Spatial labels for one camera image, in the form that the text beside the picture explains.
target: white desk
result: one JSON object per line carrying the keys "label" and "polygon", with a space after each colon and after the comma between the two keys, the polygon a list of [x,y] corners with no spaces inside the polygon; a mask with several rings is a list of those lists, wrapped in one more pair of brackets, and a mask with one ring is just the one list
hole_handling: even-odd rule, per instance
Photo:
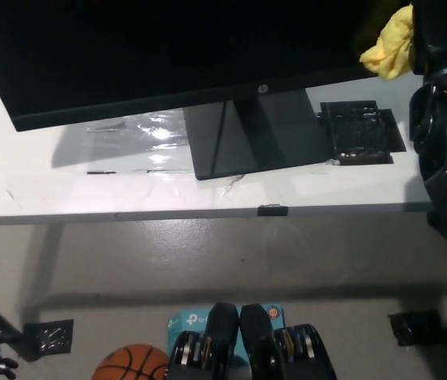
{"label": "white desk", "polygon": [[[231,187],[230,178],[197,181],[189,170],[188,147],[178,151],[180,168],[185,169],[180,173],[87,175],[87,162],[53,167],[57,150],[82,154],[78,150],[89,149],[76,141],[77,133],[72,148],[59,146],[63,134],[78,127],[17,133],[0,100],[0,224],[246,217],[270,204],[288,206],[289,215],[355,211],[356,207],[370,211],[427,209],[430,201],[407,138],[408,102],[420,84],[421,78],[406,75],[395,82],[372,78],[307,90],[315,108],[321,101],[372,99],[381,108],[392,108],[407,144],[406,153],[393,154],[394,165],[309,165],[249,174]],[[149,155],[126,159],[140,163]]]}

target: blue box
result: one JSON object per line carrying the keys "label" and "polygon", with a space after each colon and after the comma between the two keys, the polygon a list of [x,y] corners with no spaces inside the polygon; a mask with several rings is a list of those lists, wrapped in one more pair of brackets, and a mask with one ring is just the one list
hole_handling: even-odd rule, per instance
{"label": "blue box", "polygon": [[[238,308],[238,313],[241,313],[241,306],[236,306]],[[283,309],[278,304],[268,304],[262,305],[264,310],[269,315],[271,320],[271,325],[273,329],[281,329],[285,327],[284,313]],[[198,333],[203,333],[206,329],[206,323],[208,322],[208,314],[211,308],[204,309],[187,309],[182,310],[176,315],[174,315],[167,322],[167,354],[173,350],[174,344],[178,335],[182,331],[196,331]],[[245,346],[243,345],[243,339],[241,337],[241,332],[238,334],[238,339],[236,341],[236,347],[234,350],[234,362],[233,367],[249,367],[250,360],[245,351]]]}

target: monitor base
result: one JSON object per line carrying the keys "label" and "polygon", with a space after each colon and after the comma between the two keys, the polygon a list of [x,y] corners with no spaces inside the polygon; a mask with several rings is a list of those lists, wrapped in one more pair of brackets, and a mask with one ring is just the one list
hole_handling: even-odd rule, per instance
{"label": "monitor base", "polygon": [[333,155],[304,89],[184,113],[198,180],[315,164]]}

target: basketball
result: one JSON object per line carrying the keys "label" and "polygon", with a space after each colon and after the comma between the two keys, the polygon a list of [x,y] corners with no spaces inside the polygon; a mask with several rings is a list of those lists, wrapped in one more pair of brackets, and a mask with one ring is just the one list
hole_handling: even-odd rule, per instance
{"label": "basketball", "polygon": [[107,355],[91,380],[163,380],[169,358],[149,344],[131,344]]}

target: yellow cloth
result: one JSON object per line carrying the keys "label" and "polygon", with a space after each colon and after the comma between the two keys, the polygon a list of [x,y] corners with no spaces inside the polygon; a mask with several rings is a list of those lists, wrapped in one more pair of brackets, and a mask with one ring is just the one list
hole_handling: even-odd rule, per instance
{"label": "yellow cloth", "polygon": [[408,51],[412,37],[412,5],[392,15],[380,32],[376,45],[365,51],[359,62],[383,79],[394,79],[410,70]]}

